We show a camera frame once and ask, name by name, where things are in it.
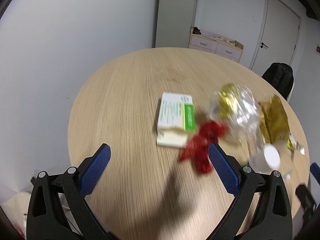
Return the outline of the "red wrapper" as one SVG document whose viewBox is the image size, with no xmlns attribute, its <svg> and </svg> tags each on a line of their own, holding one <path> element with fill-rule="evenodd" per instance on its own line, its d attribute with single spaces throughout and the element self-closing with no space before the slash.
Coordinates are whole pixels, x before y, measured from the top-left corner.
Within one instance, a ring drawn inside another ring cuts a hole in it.
<svg viewBox="0 0 320 240">
<path fill-rule="evenodd" d="M 179 161 L 191 159 L 196 171 L 207 174 L 213 170 L 213 165 L 208 157 L 210 144 L 219 142 L 229 128 L 226 122 L 207 121 L 202 124 L 198 133 L 194 135 L 180 152 Z"/>
</svg>

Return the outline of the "white paper bag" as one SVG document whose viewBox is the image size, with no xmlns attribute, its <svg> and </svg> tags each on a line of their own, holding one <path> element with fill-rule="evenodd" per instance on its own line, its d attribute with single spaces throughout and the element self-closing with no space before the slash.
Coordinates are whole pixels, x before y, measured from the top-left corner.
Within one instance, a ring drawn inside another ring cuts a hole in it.
<svg viewBox="0 0 320 240">
<path fill-rule="evenodd" d="M 8 219 L 18 232 L 26 236 L 27 215 L 31 194 L 29 192 L 20 192 L 13 196 L 10 200 L 1 204 L 2 209 Z"/>
</svg>

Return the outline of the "gold snack bag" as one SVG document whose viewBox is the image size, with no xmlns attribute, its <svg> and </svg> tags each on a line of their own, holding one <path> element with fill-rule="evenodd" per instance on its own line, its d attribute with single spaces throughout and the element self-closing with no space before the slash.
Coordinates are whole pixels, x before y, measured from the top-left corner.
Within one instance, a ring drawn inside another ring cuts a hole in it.
<svg viewBox="0 0 320 240">
<path fill-rule="evenodd" d="M 287 113 L 281 99 L 276 94 L 268 101 L 258 102 L 261 110 L 260 131 L 265 143 L 275 144 L 283 141 L 287 143 L 288 149 L 294 153 L 298 150 L 305 155 L 305 149 L 293 136 L 289 127 Z"/>
</svg>

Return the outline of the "white plastic chair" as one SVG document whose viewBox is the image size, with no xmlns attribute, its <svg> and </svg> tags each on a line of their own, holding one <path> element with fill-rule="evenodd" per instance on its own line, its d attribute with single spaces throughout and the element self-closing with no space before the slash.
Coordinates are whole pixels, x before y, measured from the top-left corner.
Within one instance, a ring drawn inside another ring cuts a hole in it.
<svg viewBox="0 0 320 240">
<path fill-rule="evenodd" d="M 287 99 L 286 99 L 286 101 L 287 101 L 287 102 L 289 102 L 289 101 L 290 101 L 290 99 L 291 99 L 291 96 L 292 96 L 292 92 L 293 92 L 294 86 L 295 86 L 295 82 L 293 81 L 293 84 L 292 84 L 292 87 L 291 87 L 290 93 L 288 94 Z"/>
</svg>

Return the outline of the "crushed clear plastic bottle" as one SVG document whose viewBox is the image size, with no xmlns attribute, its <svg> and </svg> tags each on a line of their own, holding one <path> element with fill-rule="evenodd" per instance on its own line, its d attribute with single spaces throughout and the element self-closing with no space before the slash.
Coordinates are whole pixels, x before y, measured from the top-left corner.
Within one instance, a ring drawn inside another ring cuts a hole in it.
<svg viewBox="0 0 320 240">
<path fill-rule="evenodd" d="M 260 106 L 246 86 L 233 83 L 223 85 L 210 99 L 207 115 L 215 122 L 227 123 L 227 142 L 247 145 L 249 157 L 246 165 L 257 173 L 269 174 L 277 170 L 285 181 L 290 180 L 293 169 L 292 152 L 286 142 L 264 142 L 259 127 Z"/>
</svg>

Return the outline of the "green white medicine box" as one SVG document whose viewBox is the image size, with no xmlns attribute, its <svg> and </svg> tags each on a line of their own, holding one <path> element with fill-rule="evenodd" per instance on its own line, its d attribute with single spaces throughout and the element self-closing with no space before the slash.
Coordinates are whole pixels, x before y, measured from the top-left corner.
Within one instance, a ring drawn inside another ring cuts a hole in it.
<svg viewBox="0 0 320 240">
<path fill-rule="evenodd" d="M 163 93 L 157 121 L 157 145 L 184 148 L 195 130 L 191 95 Z"/>
</svg>

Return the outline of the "white door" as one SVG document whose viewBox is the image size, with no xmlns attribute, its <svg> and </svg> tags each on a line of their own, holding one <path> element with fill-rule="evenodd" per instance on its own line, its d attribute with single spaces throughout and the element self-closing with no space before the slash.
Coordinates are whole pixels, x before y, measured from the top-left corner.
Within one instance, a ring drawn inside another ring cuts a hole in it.
<svg viewBox="0 0 320 240">
<path fill-rule="evenodd" d="M 300 17 L 281 0 L 266 0 L 262 31 L 251 63 L 253 72 L 261 76 L 272 63 L 292 63 L 300 22 Z"/>
</svg>

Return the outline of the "pink drawer cabinet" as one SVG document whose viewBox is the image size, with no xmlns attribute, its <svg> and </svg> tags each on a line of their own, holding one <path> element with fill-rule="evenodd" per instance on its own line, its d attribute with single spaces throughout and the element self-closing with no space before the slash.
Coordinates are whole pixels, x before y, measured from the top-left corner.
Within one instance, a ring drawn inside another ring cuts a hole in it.
<svg viewBox="0 0 320 240">
<path fill-rule="evenodd" d="M 210 31 L 192 27 L 190 31 L 189 48 L 200 50 L 240 62 L 244 46 L 231 38 Z"/>
</svg>

